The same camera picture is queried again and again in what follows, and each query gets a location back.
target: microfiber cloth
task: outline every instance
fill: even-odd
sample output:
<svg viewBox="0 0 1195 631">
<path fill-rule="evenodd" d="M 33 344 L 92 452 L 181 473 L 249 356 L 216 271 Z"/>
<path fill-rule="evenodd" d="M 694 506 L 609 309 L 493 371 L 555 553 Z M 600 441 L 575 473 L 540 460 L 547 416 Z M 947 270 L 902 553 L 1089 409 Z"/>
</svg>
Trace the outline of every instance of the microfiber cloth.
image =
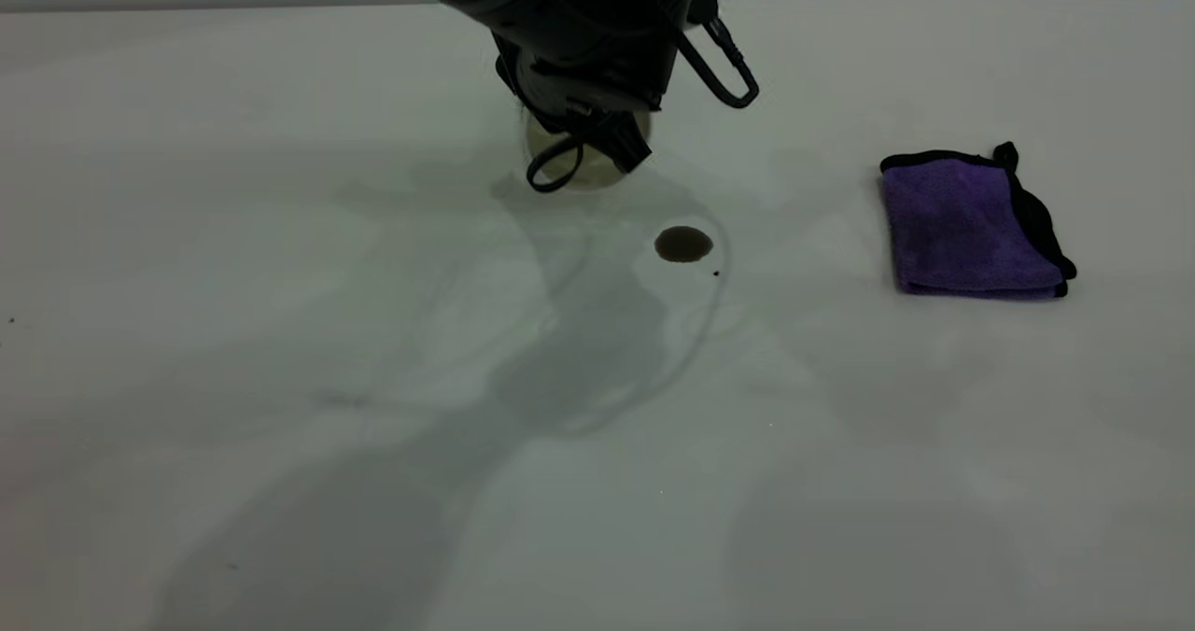
<svg viewBox="0 0 1195 631">
<path fill-rule="evenodd" d="M 915 295 L 1065 298 L 1077 276 L 1046 206 L 1017 179 L 1016 146 L 992 159 L 951 151 L 880 164 L 896 281 Z"/>
</svg>

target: brown stain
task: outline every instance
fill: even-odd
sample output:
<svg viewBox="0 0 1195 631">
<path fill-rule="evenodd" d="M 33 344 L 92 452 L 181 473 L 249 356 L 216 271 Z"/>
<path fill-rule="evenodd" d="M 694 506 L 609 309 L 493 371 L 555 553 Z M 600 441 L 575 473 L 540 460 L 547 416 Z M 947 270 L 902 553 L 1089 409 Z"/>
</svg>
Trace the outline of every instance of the brown stain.
<svg viewBox="0 0 1195 631">
<path fill-rule="evenodd" d="M 656 238 L 656 253 L 669 262 L 698 262 L 713 251 L 713 240 L 695 227 L 670 227 Z"/>
</svg>

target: black cable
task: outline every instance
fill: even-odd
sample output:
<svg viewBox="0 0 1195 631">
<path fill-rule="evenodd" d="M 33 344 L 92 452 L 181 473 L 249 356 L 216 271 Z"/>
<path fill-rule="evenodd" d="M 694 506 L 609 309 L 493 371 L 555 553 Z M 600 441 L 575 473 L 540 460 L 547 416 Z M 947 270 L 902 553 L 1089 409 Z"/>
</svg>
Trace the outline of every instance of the black cable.
<svg viewBox="0 0 1195 631">
<path fill-rule="evenodd" d="M 722 85 L 721 79 L 718 79 L 717 74 L 713 73 L 713 69 L 705 63 L 705 59 L 701 57 L 701 54 L 697 51 L 695 48 L 693 48 L 693 44 L 688 41 L 688 37 L 685 36 L 685 32 L 680 31 L 676 26 L 670 29 L 673 39 L 676 42 L 676 49 L 680 50 L 680 54 L 684 54 L 685 60 L 690 62 L 693 71 L 697 71 L 701 82 L 705 84 L 705 87 L 710 88 L 710 92 L 713 92 L 713 96 L 717 96 L 718 100 L 722 100 L 723 104 L 730 106 L 731 109 L 746 109 L 755 102 L 759 97 L 759 82 L 755 81 L 755 74 L 752 74 L 749 66 L 747 66 L 747 61 L 743 59 L 743 54 L 739 51 L 739 48 L 735 45 L 735 41 L 730 37 L 730 30 L 728 30 L 725 24 L 722 23 L 721 18 L 716 18 L 712 23 L 705 24 L 705 31 L 709 32 L 713 43 L 717 43 L 718 48 L 727 54 L 727 60 L 730 61 L 730 65 L 734 66 L 735 71 L 739 71 L 739 75 L 742 76 L 743 82 L 747 84 L 747 94 L 743 96 L 734 96 L 733 92 L 727 90 L 727 86 Z"/>
<path fill-rule="evenodd" d="M 539 155 L 531 161 L 527 166 L 527 183 L 532 185 L 535 192 L 550 194 L 568 185 L 572 180 L 572 177 L 577 176 L 577 171 L 581 169 L 581 163 L 584 160 L 586 155 L 586 142 L 594 136 L 594 134 L 601 130 L 608 129 L 615 120 L 619 120 L 618 114 L 605 114 L 598 120 L 594 120 L 593 124 L 586 125 L 581 130 L 576 130 L 575 134 L 569 134 L 566 139 L 560 139 L 560 141 L 554 142 L 552 146 L 546 147 Z M 577 152 L 577 161 L 572 164 L 572 171 L 568 172 L 563 177 L 551 182 L 551 183 L 535 183 L 535 174 L 550 161 L 568 153 L 568 151 Z"/>
<path fill-rule="evenodd" d="M 688 41 L 688 37 L 685 36 L 681 27 L 676 26 L 676 23 L 673 22 L 668 10 L 664 8 L 660 0 L 648 1 L 654 6 L 656 18 L 660 19 L 662 26 L 666 27 L 669 36 L 672 36 L 672 39 L 676 44 L 676 49 L 680 50 L 680 54 L 684 54 L 685 60 L 690 62 L 693 71 L 697 71 L 697 74 L 701 79 L 701 82 L 705 84 L 705 87 L 709 87 L 710 92 L 713 92 L 713 96 L 717 96 L 718 100 L 722 100 L 723 104 L 730 106 L 731 109 L 746 109 L 747 106 L 750 106 L 753 100 L 759 97 L 759 82 L 755 82 L 755 74 L 752 74 L 749 66 L 747 66 L 747 61 L 743 59 L 743 54 L 739 51 L 737 47 L 735 47 L 735 41 L 730 37 L 730 30 L 728 30 L 725 24 L 722 23 L 722 19 L 713 18 L 712 22 L 705 24 L 705 32 L 709 32 L 710 38 L 712 38 L 713 42 L 718 44 L 718 48 L 727 54 L 727 60 L 730 61 L 730 65 L 734 66 L 735 71 L 739 71 L 739 75 L 742 76 L 743 82 L 747 84 L 747 94 L 743 96 L 734 96 L 733 92 L 727 90 L 727 86 L 722 85 L 718 75 L 715 74 L 713 69 L 705 63 L 701 54 L 693 48 L 692 41 Z"/>
</svg>

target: purple towel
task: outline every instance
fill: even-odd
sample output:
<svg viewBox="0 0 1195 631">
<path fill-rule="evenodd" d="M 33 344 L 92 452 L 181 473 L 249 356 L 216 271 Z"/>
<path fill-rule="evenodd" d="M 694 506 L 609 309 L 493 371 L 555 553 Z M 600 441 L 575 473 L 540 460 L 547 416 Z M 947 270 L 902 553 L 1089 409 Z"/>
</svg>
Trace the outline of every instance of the purple towel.
<svg viewBox="0 0 1195 631">
<path fill-rule="evenodd" d="M 917 295 L 1064 298 L 1074 264 L 1046 206 L 1016 176 L 1016 147 L 994 159 L 933 151 L 881 164 L 896 280 Z"/>
</svg>

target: table surface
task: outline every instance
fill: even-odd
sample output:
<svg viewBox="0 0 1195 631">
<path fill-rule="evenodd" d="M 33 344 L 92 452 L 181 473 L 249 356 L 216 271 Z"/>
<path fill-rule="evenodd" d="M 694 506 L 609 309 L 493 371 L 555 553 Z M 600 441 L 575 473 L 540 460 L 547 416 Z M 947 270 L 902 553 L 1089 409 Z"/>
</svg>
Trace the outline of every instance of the table surface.
<svg viewBox="0 0 1195 631">
<path fill-rule="evenodd" d="M 723 10 L 551 197 L 440 6 L 0 18 L 0 625 L 1195 625 L 1195 0 Z M 897 294 L 1006 139 L 1071 298 Z"/>
</svg>

